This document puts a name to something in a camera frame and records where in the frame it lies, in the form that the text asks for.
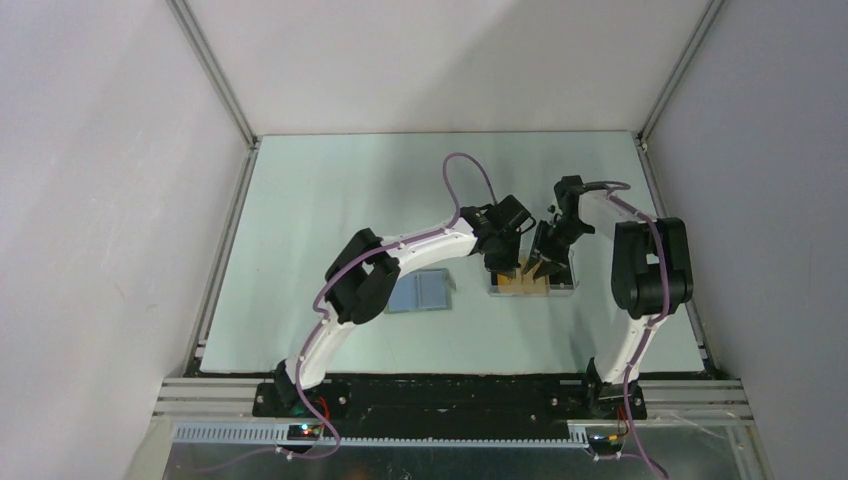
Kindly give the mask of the clear plastic card box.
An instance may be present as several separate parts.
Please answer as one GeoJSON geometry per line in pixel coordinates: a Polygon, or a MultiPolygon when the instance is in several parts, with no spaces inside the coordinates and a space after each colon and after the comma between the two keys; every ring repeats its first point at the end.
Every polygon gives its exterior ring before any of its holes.
{"type": "Polygon", "coordinates": [[[488,293],[506,297],[568,297],[575,292],[579,282],[571,270],[536,278],[538,265],[524,271],[528,258],[529,252],[521,250],[518,266],[512,274],[490,273],[488,293]]]}

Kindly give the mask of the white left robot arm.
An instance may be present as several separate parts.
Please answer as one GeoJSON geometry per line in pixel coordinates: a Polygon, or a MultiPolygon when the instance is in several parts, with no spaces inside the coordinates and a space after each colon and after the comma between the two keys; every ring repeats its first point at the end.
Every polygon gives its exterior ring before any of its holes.
{"type": "Polygon", "coordinates": [[[404,276],[432,264],[480,255],[487,271],[508,273],[519,265],[523,235],[536,225],[512,195],[483,206],[458,208],[449,219],[421,231],[378,236],[365,228],[354,234],[325,274],[312,308],[316,326],[299,351],[274,372],[277,402],[292,416],[316,403],[316,390],[337,351],[357,326],[379,316],[404,276]]]}

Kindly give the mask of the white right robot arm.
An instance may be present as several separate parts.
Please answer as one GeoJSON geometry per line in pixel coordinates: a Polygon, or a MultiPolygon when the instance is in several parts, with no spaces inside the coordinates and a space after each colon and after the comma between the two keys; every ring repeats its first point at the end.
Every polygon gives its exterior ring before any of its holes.
{"type": "Polygon", "coordinates": [[[524,272],[550,279],[570,272],[571,247],[601,234],[612,243],[610,288],[622,314],[583,377],[585,411],[606,418],[634,392],[656,331],[686,304],[694,280],[685,223],[648,214],[620,197],[620,181],[585,182],[564,176],[554,186],[549,221],[538,223],[524,272]]]}

